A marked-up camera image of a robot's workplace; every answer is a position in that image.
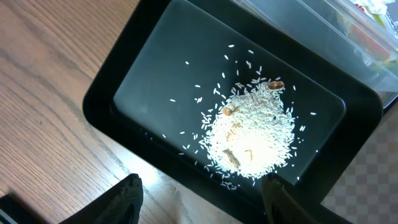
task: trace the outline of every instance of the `tray rim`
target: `tray rim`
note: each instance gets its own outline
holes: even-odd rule
[[[265,223],[267,222],[267,218],[263,212],[255,209],[253,205],[251,205],[251,203],[244,198],[236,194],[232,194],[231,192],[228,192],[220,187],[214,189],[214,187],[212,187],[214,183],[211,182],[207,176],[205,177],[197,173],[194,168],[190,166],[187,167],[186,163],[178,159],[176,156],[167,154],[166,152],[160,153],[161,156],[165,156],[170,159],[174,165],[172,167],[162,165],[160,159],[154,158],[153,156],[151,157],[151,153],[148,153],[148,150],[142,150],[151,147],[153,150],[161,152],[163,151],[161,150],[162,146],[156,143],[154,144],[148,139],[141,138],[141,136],[138,134],[136,136],[127,135],[126,133],[131,132],[131,130],[126,129],[121,125],[114,125],[115,115],[114,111],[111,109],[113,106],[113,96],[126,76],[135,58],[141,51],[142,46],[145,44],[146,39],[152,32],[164,9],[171,1],[184,0],[141,0],[138,3],[132,16],[121,32],[119,39],[116,41],[114,47],[110,51],[89,90],[87,91],[83,100],[83,113],[88,122],[96,129],[113,138],[115,141],[122,144],[124,147],[137,154],[139,157],[151,163],[153,166],[160,169],[162,172],[165,172],[167,175],[179,181],[181,184],[185,185],[199,196],[207,199],[220,209],[245,223]],[[262,22],[250,12],[247,12],[235,3],[229,0],[218,0],[216,2],[211,0],[191,0],[189,2],[198,6],[209,14],[212,14],[212,12],[217,12],[221,9],[226,11],[226,8],[228,8],[229,12],[218,13],[219,16],[217,19],[223,21],[223,19],[226,19],[229,14],[238,12],[242,20],[254,22],[255,26],[258,27],[262,33],[267,33],[268,35],[272,33],[273,39],[278,40],[279,42],[287,43],[286,48],[278,49],[277,46],[275,47],[264,43],[264,41],[256,37],[260,36],[258,34],[247,33],[245,36],[276,57],[279,57],[290,66],[294,67],[294,69],[304,73],[307,77],[325,87],[339,98],[343,99],[346,105],[346,116],[341,120],[340,125],[335,128],[335,132],[324,144],[324,147],[326,146],[327,148],[330,148],[328,150],[330,153],[328,155],[323,154],[316,157],[302,176],[302,179],[306,181],[297,184],[293,189],[295,194],[305,195],[311,201],[320,203],[380,122],[382,117],[382,102],[380,98],[372,89],[361,84],[359,81],[356,81],[354,78],[345,74],[320,56],[292,40],[290,37]],[[241,26],[242,24],[238,24],[236,26],[230,27],[232,29],[239,30]],[[311,59],[318,62],[318,64],[309,69],[307,66],[309,66],[308,61]],[[330,78],[326,76],[327,78],[322,80],[314,75],[316,71],[332,73],[338,78]],[[348,88],[344,88],[344,86],[342,86],[337,79],[343,79],[345,83],[348,83],[347,85],[355,85],[356,87],[360,88],[360,94],[366,93],[367,95],[365,95],[363,99],[360,98],[362,101],[373,101],[373,103],[361,104],[361,106],[364,106],[365,109],[368,109],[374,115],[371,119],[366,120],[366,127],[363,127],[358,119],[354,119],[353,121],[349,120],[350,118],[353,118],[353,115],[358,113],[358,109],[354,108],[354,106],[351,104],[348,105],[345,102],[345,99],[347,99],[349,94],[354,93],[350,93],[349,90],[347,90]],[[374,109],[375,105],[377,104],[379,104],[379,110]],[[358,124],[359,127],[347,129],[347,126],[349,127],[353,124]],[[335,166],[336,169],[328,170],[328,165],[333,164],[331,160],[339,156],[336,152],[332,152],[331,148],[334,146],[333,141],[339,138],[346,139],[344,136],[352,133],[352,131],[355,130],[359,131],[355,142],[349,142],[347,146],[342,147],[339,151],[342,152],[344,149],[347,149],[346,152],[342,152],[346,157],[339,160],[339,163]],[[321,178],[320,174],[322,173],[328,174],[328,178]],[[192,180],[195,180],[196,183],[201,182],[204,188],[195,186]]]

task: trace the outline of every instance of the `pile of rice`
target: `pile of rice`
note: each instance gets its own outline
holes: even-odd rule
[[[269,82],[260,83],[259,78],[248,87],[237,83],[212,123],[208,115],[203,116],[204,124],[211,129],[199,143],[207,148],[208,158],[218,170],[258,179],[276,167],[286,166],[286,160],[292,157],[289,146],[294,140],[295,118],[289,109],[283,109],[283,91],[270,90]],[[224,113],[227,109],[233,111],[229,116]],[[238,166],[231,160],[231,153]]]

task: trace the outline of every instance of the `nut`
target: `nut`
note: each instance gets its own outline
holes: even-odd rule
[[[224,113],[226,116],[231,116],[232,111],[231,111],[230,109],[225,108],[225,109],[223,109],[223,113]]]
[[[268,88],[270,90],[281,90],[283,88],[285,88],[285,83],[283,83],[282,81],[272,81],[270,83],[268,83]]]

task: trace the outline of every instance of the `black object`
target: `black object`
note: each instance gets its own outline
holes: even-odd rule
[[[8,194],[0,198],[1,224],[44,224],[44,220],[36,215],[17,195]]]
[[[270,224],[349,224],[350,222],[327,210],[303,195],[289,192],[292,185],[277,174],[267,174],[262,179],[262,199]]]
[[[294,193],[320,203],[377,126],[382,103],[371,89],[229,0],[142,0],[88,90],[83,112],[94,127],[217,207],[244,223],[266,222],[259,184],[252,188],[240,179],[241,188],[228,191],[202,169],[203,151],[177,155],[182,145],[198,147],[191,133],[201,135],[200,111],[222,100],[212,95],[216,82],[223,81],[226,96],[236,80],[250,82],[246,60],[286,83],[285,107],[295,101],[296,128],[302,119],[308,134],[296,169],[278,174],[293,183],[300,176]],[[199,97],[203,101],[195,104]],[[309,119],[312,109],[319,111]]]
[[[130,174],[61,224],[136,224],[143,199],[141,179]]]

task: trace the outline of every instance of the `table surface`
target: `table surface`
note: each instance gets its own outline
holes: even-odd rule
[[[13,192],[58,223],[137,173],[144,184],[140,223],[239,223],[83,116],[84,94],[137,2],[0,0],[0,196]],[[398,136],[398,128],[386,130]],[[396,147],[389,153],[398,158]]]

